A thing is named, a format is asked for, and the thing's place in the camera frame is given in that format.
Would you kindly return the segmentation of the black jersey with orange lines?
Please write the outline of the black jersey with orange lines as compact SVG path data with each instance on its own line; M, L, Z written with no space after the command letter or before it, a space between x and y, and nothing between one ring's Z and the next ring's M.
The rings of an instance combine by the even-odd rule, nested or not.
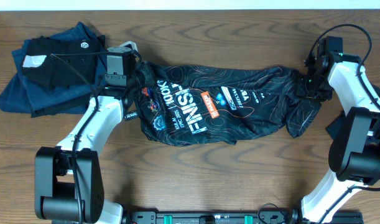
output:
M155 83L132 94L141 129L149 140L171 146L235 144L280 128L296 138L321 108L319 102L297 96L299 72L292 68L149 68Z

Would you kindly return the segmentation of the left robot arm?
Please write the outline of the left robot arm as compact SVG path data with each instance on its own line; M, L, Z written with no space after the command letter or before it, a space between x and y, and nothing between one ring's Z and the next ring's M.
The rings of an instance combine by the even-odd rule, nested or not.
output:
M55 147L35 156L35 214L52 223L130 223L119 203L104 197L99 156L133 103L133 93L153 76L142 66L134 42L104 52L105 86L91 87L85 114Z

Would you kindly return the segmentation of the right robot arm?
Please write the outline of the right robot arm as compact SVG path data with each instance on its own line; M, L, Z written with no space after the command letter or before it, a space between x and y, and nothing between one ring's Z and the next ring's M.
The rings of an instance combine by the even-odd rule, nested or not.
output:
M305 59L308 72L299 77L297 96L326 101L335 92L345 118L330 146L329 170L292 212L291 223L353 223L336 215L360 191L379 192L380 97L365 74L363 60L343 52L341 37L319 37Z

